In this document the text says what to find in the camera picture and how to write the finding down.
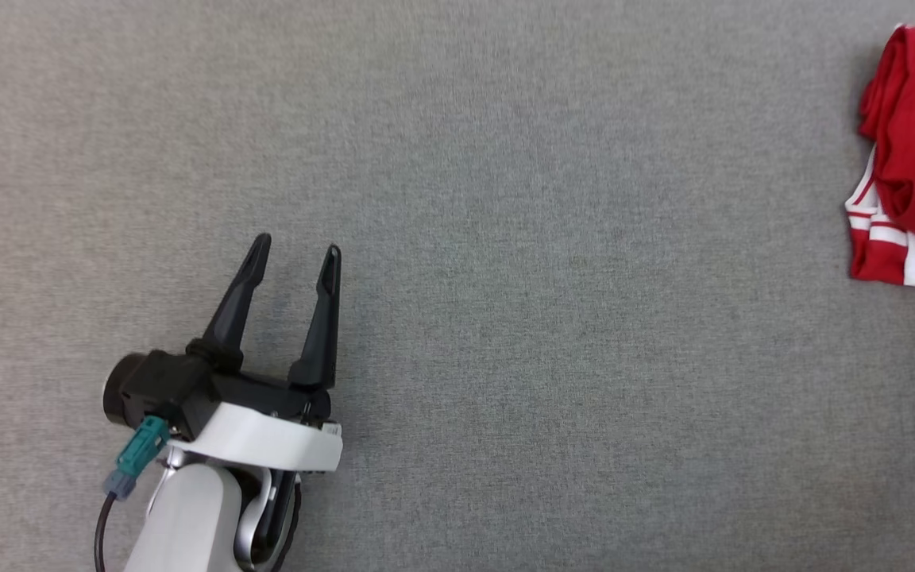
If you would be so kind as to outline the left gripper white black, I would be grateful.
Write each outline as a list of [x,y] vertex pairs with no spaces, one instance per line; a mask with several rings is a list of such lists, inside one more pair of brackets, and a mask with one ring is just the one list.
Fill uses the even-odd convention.
[[[226,289],[203,336],[186,354],[219,372],[236,373],[255,289],[264,279],[272,235],[258,234]],[[215,374],[218,406],[186,450],[207,458],[291,472],[334,472],[344,439],[331,420],[327,389],[335,386],[342,253],[330,244],[315,284],[317,301],[290,386],[273,377]]]

